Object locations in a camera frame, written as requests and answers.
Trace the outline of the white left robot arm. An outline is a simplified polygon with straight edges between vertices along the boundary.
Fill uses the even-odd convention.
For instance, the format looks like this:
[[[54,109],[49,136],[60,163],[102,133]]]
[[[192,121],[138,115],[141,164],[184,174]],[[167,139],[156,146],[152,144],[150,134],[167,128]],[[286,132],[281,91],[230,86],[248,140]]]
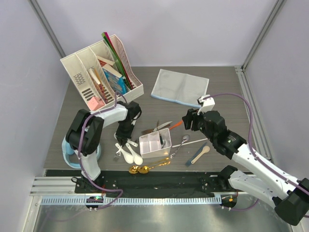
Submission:
[[[97,161],[97,147],[99,146],[102,130],[118,123],[115,137],[120,146],[124,146],[141,116],[142,110],[138,103],[117,102],[114,106],[99,111],[79,110],[69,127],[65,141],[77,153],[81,162],[82,175],[87,179],[86,187],[93,193],[102,189],[103,181],[98,178],[101,170]]]

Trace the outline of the silver metal spoon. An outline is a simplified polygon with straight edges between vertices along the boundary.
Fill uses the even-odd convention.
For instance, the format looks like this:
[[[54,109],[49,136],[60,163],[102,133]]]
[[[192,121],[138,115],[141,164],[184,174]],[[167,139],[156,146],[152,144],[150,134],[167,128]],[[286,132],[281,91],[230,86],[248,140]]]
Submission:
[[[190,136],[189,136],[189,135],[184,135],[184,136],[182,137],[182,141],[181,141],[180,145],[179,145],[179,146],[177,147],[177,149],[170,155],[170,158],[173,159],[173,158],[176,156],[178,150],[181,148],[181,146],[182,146],[184,143],[188,142],[189,140],[190,140]]]

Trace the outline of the white chopstick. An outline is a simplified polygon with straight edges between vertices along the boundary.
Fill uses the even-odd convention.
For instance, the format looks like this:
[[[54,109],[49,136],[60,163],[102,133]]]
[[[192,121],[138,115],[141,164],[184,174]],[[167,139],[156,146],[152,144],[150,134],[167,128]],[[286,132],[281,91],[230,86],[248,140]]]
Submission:
[[[202,142],[202,141],[206,141],[208,140],[207,138],[205,139],[200,139],[200,140],[194,140],[194,141],[190,141],[190,142],[184,142],[183,145],[189,145],[189,144],[194,144],[194,143],[198,143],[198,142]],[[181,144],[178,145],[173,145],[172,148],[176,148],[179,147]]]

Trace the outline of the silver metal fork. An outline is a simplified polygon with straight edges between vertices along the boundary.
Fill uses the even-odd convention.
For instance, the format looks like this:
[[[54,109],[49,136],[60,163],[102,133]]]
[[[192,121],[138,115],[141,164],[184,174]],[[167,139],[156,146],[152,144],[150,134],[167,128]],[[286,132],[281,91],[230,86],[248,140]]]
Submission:
[[[121,147],[118,148],[118,151],[115,153],[113,161],[117,162],[121,157]]]

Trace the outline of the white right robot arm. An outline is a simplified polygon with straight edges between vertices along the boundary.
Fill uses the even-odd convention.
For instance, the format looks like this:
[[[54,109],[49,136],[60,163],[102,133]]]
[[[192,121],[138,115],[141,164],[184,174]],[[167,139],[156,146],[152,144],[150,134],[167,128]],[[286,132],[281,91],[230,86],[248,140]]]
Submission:
[[[308,217],[309,180],[288,174],[265,159],[237,133],[229,130],[218,111],[200,113],[189,109],[182,117],[187,130],[200,131],[215,150],[248,169],[251,177],[235,167],[227,166],[220,172],[220,189],[244,191],[271,206],[286,223],[296,226]]]

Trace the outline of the white utensil container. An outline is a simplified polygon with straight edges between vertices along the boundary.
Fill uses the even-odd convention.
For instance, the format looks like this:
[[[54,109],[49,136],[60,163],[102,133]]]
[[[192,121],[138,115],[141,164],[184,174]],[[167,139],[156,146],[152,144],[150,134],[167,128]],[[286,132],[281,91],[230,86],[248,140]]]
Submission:
[[[169,156],[171,136],[168,128],[139,137],[140,155],[143,159]]]

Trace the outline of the white ceramic spoon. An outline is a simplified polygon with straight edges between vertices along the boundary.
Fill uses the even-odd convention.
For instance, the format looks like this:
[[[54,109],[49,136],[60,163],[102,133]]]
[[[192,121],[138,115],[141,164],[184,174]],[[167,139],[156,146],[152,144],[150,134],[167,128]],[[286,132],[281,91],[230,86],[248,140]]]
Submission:
[[[133,163],[133,157],[132,157],[132,155],[131,155],[130,153],[126,152],[126,151],[122,148],[122,146],[120,146],[118,143],[116,143],[115,146],[117,147],[117,149],[118,149],[119,147],[121,147],[121,155],[123,155],[125,162],[128,163],[128,164],[132,164],[132,163]]]
[[[132,157],[133,157],[133,161],[136,165],[142,165],[143,163],[143,159],[142,157],[133,150],[133,148],[131,147],[131,145],[129,143],[126,143],[126,147],[129,149]]]
[[[134,146],[134,147],[138,147],[138,144],[137,143],[135,143],[135,142],[130,142],[130,141],[127,141],[126,142],[126,146],[128,147],[129,145],[132,145],[132,146]]]

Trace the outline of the blue plastic knife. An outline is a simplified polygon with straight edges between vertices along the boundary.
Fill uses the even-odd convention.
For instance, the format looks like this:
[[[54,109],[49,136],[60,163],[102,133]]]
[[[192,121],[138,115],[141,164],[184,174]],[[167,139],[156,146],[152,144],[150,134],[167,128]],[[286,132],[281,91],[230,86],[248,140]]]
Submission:
[[[194,164],[194,160],[198,157],[198,155],[202,152],[203,148],[207,145],[207,142],[204,143],[199,150],[185,163],[186,167],[189,167],[190,165]]]

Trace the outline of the orange plastic utensil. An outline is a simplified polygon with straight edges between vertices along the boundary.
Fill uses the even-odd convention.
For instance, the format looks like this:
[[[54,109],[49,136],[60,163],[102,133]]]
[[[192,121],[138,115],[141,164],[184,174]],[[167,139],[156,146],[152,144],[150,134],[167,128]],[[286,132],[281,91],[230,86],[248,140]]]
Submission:
[[[179,121],[178,123],[176,123],[175,125],[171,126],[169,129],[172,130],[172,129],[174,129],[174,128],[180,126],[182,123],[183,123],[183,121],[181,120],[181,121]]]

